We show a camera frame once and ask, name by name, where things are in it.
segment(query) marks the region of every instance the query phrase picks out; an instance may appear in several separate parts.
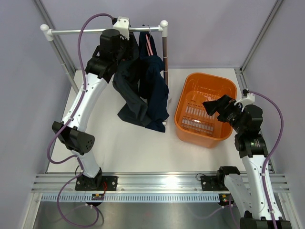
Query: white table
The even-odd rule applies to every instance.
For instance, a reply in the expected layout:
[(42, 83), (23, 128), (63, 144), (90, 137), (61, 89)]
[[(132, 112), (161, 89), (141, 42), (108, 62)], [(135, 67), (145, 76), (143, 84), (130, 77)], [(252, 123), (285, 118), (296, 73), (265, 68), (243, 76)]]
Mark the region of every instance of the white table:
[[(156, 132), (123, 122), (117, 113), (125, 105), (124, 99), (109, 83), (102, 92), (88, 121), (86, 132), (95, 136), (93, 146), (97, 163), (103, 172), (199, 172), (216, 171), (220, 166), (237, 166), (245, 171), (234, 146), (234, 131), (216, 148), (207, 149), (181, 141), (175, 132), (174, 114), (186, 77), (194, 72), (203, 72), (233, 81), (237, 99), (241, 92), (234, 69), (170, 69), (169, 88), (172, 98), (166, 133)], [(75, 81), (80, 87), (81, 71)], [(76, 94), (73, 90), (65, 108), (69, 110)], [(56, 141), (52, 159), (63, 160), (71, 155), (65, 145)], [(75, 158), (61, 165), (50, 164), (48, 172), (74, 172), (78, 163)]]

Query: black garment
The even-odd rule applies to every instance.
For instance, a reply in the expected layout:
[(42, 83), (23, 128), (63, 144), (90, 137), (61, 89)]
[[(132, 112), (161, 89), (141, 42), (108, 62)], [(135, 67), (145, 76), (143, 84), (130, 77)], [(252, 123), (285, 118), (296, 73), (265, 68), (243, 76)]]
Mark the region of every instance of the black garment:
[(140, 46), (133, 36), (133, 59), (121, 61), (114, 75), (113, 87), (125, 99), (125, 106), (118, 116), (126, 122), (165, 132), (162, 121), (168, 118), (166, 111), (168, 87), (160, 75), (164, 69), (162, 60), (156, 56), (153, 38), (150, 38), (154, 56), (147, 56), (145, 34), (140, 33)]

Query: orange basket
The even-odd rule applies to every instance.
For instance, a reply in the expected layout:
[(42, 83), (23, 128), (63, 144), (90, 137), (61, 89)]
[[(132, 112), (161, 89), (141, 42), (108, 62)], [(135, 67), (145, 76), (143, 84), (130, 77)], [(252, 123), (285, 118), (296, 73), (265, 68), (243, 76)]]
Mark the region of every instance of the orange basket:
[(209, 116), (202, 104), (225, 94), (236, 99), (237, 88), (228, 79), (204, 73), (186, 78), (174, 117), (180, 140), (213, 148), (231, 135), (230, 125), (219, 122), (217, 113)]

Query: perforated metal strip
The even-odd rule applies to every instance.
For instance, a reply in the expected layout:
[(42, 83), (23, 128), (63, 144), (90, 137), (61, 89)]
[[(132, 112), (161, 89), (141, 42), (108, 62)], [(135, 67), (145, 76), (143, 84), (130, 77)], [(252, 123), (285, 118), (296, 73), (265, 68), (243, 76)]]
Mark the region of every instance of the perforated metal strip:
[[(44, 193), (41, 201), (55, 202), (56, 193)], [(62, 193), (60, 202), (108, 202), (108, 203), (218, 203), (217, 193), (200, 194), (116, 194), (108, 193), (104, 200), (93, 200), (92, 193)]]

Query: gray floor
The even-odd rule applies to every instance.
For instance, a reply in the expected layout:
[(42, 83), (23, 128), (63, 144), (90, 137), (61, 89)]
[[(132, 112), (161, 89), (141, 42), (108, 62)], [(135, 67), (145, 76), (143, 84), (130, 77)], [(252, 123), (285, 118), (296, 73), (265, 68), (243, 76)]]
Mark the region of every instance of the gray floor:
[[(75, 207), (81, 203), (61, 203), (63, 213), (74, 223), (88, 225), (96, 219), (96, 212), (89, 207)], [(220, 206), (216, 203), (102, 203), (102, 213), (91, 228), (103, 229), (233, 229), (229, 209), (225, 208), (208, 219)], [(237, 222), (238, 210), (234, 209)], [(61, 219), (55, 202), (42, 202), (34, 229), (73, 229)]]

